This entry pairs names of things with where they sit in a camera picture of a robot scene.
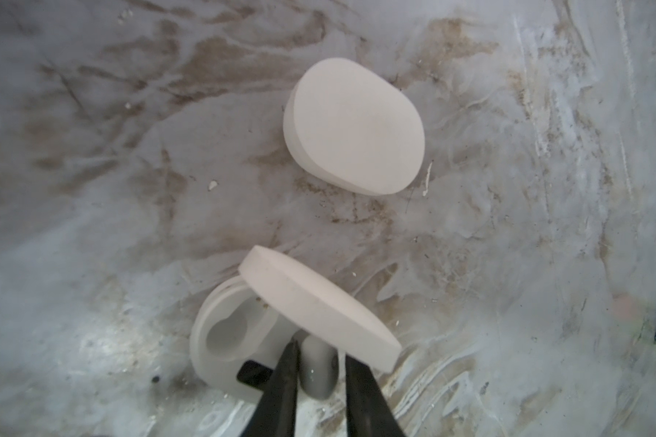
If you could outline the white earbud charging case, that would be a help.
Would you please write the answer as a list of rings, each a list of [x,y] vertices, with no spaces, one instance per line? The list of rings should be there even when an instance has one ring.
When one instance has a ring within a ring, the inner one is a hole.
[[[424,126],[414,104],[346,58],[321,60],[301,76],[284,109],[282,133],[302,169],[367,196],[408,187],[425,156]]]

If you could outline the white earbud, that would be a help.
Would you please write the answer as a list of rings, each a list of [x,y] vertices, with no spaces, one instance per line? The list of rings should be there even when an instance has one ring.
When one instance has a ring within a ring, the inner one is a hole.
[[[299,380],[309,397],[324,401],[332,396],[339,376],[338,351],[308,335],[300,342]]]

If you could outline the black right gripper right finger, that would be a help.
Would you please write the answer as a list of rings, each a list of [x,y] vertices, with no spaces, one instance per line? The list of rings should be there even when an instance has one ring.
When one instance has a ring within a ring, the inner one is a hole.
[[[347,435],[405,437],[370,368],[345,357]]]

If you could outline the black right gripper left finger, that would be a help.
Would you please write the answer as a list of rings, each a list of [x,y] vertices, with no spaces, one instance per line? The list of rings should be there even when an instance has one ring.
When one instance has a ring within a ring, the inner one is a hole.
[[[294,437],[300,348],[291,340],[241,437]]]

